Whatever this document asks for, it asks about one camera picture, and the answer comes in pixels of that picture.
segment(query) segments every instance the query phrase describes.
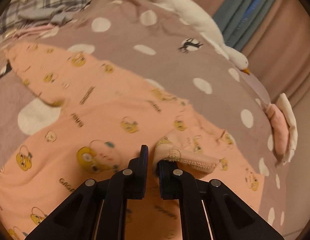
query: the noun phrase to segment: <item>polka dot bed sheet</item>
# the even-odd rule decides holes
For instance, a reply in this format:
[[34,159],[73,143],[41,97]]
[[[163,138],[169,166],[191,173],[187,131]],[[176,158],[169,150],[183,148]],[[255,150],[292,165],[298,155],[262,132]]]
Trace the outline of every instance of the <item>polka dot bed sheet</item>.
[[[159,90],[189,100],[197,113],[227,130],[230,143],[238,147],[251,167],[242,180],[252,191],[262,194],[259,207],[252,208],[277,231],[282,231],[289,165],[276,166],[272,129],[263,111],[269,102],[250,86],[245,73],[216,53],[177,15],[146,0],[93,0],[64,27],[23,41],[109,60],[140,75]],[[0,156],[0,173],[5,170],[2,166],[7,158],[19,147],[31,158],[31,153],[20,145],[55,123],[63,113],[62,106],[45,104],[13,71],[9,72],[3,54],[9,43],[0,45],[0,73],[7,72],[0,80],[0,153],[4,153]],[[78,116],[73,118],[80,124]],[[231,163],[221,164],[226,185],[227,165]],[[265,177],[263,185],[258,185],[259,175]],[[61,184],[72,192],[73,187],[64,178]],[[165,206],[154,208],[169,214]]]

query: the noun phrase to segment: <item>white goose plush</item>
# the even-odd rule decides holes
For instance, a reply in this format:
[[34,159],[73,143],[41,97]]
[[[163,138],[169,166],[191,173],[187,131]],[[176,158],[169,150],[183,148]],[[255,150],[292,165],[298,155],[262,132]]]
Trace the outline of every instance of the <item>white goose plush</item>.
[[176,13],[191,25],[216,50],[231,61],[239,70],[250,74],[247,58],[237,50],[226,46],[223,35],[212,17],[192,0],[149,0],[168,11]]

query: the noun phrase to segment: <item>triangular cutout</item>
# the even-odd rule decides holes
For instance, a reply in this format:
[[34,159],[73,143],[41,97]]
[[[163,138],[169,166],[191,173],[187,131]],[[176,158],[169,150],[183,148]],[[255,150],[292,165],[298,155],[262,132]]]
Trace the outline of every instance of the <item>triangular cutout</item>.
[[253,217],[244,211],[228,194],[224,195],[224,201],[234,224],[239,229],[242,229],[254,222]]
[[54,217],[54,222],[60,226],[71,229],[75,223],[76,215],[82,203],[83,195],[77,195],[72,202]]

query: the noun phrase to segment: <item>wall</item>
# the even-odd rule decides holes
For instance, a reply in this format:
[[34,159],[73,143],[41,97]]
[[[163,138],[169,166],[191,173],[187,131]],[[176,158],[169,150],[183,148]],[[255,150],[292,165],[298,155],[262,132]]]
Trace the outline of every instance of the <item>wall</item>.
[[287,240],[304,228],[310,218],[310,90],[294,107],[298,146],[287,177],[284,236]]

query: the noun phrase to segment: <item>silver screw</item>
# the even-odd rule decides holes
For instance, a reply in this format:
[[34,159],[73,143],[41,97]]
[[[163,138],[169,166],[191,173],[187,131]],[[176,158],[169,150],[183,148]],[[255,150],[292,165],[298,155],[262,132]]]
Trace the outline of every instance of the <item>silver screw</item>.
[[181,174],[183,174],[183,171],[180,169],[176,169],[176,170],[173,170],[173,174],[176,176],[181,176]]
[[85,181],[85,185],[86,186],[93,186],[95,184],[95,180],[93,179],[88,179],[87,181]]
[[131,169],[125,169],[123,170],[123,174],[128,176],[128,175],[131,175],[133,173],[133,171]]
[[211,184],[214,186],[214,187],[219,187],[221,185],[221,182],[218,180],[218,179],[213,179],[211,181]]

